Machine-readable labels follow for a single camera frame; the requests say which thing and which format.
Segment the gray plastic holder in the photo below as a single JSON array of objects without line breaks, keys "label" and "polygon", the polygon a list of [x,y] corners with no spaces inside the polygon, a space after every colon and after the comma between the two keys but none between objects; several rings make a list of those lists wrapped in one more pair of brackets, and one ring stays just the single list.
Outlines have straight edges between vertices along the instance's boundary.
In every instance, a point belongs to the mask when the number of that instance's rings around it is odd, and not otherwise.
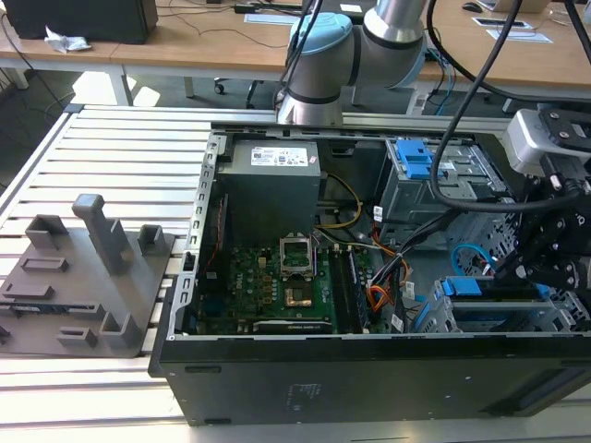
[{"label": "gray plastic holder", "polygon": [[88,229],[54,215],[31,222],[31,244],[0,287],[0,353],[140,352],[175,238],[158,225],[125,232],[103,206],[100,195],[77,198]]}]

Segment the power supply label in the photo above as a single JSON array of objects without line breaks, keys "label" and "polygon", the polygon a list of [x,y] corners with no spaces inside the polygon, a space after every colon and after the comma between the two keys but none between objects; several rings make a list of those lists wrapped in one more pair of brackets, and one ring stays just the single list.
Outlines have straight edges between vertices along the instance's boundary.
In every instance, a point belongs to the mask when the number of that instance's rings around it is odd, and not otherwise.
[{"label": "power supply label", "polygon": [[252,166],[308,166],[306,148],[253,148]]}]

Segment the chip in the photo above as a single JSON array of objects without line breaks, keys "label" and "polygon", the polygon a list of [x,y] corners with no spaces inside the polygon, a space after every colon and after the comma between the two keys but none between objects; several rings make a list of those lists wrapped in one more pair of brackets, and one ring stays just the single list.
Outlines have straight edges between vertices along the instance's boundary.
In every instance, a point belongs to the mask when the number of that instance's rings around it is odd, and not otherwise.
[{"label": "chip", "polygon": [[287,307],[311,307],[312,306],[312,282],[311,281],[287,281],[284,289],[285,306]]}]

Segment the blue cable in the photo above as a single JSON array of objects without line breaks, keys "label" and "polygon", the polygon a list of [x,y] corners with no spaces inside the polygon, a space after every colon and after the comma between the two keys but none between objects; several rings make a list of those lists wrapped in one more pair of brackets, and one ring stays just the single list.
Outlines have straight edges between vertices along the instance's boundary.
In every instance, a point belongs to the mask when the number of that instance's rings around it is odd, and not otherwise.
[{"label": "blue cable", "polygon": [[449,63],[447,63],[447,60],[442,58],[437,51],[435,51],[434,49],[431,49],[431,48],[429,48],[428,50],[431,53],[431,55],[433,55],[433,57],[435,57],[435,59],[438,61],[438,63],[446,69],[446,72],[447,72],[447,92],[445,94],[445,98],[443,99],[441,104],[438,106],[437,111],[435,113],[435,115],[441,115],[441,112],[443,111],[443,108],[445,107],[445,102],[447,102],[447,100],[450,98],[450,95],[452,95],[452,90],[453,90],[452,66]]},{"label": "blue cable", "polygon": [[482,248],[481,246],[478,246],[478,245],[473,245],[472,243],[461,243],[452,250],[452,255],[451,255],[452,268],[457,275],[465,275],[464,271],[461,270],[460,266],[458,265],[458,257],[457,257],[458,251],[463,248],[474,249],[478,254],[480,254],[487,261],[487,263],[490,265],[490,267],[494,269],[494,267],[493,267],[494,260],[492,259],[490,254],[484,250],[484,248]]}]

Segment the aluminum profile table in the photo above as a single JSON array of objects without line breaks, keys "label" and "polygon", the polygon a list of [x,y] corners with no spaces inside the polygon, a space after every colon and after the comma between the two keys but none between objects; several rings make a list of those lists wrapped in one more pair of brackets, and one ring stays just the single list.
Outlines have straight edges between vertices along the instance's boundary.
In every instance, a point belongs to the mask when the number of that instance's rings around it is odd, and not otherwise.
[{"label": "aluminum profile table", "polygon": [[[591,388],[531,418],[320,425],[189,427],[164,379],[147,374],[165,289],[179,271],[211,121],[272,122],[263,111],[87,106],[63,114],[0,197],[0,282],[29,240],[38,213],[78,226],[78,193],[101,193],[108,217],[126,229],[158,223],[176,236],[135,359],[55,359],[0,355],[0,441],[348,442],[591,441]],[[444,128],[449,120],[347,114],[347,125]],[[499,135],[504,119],[465,119],[461,128]]]}]

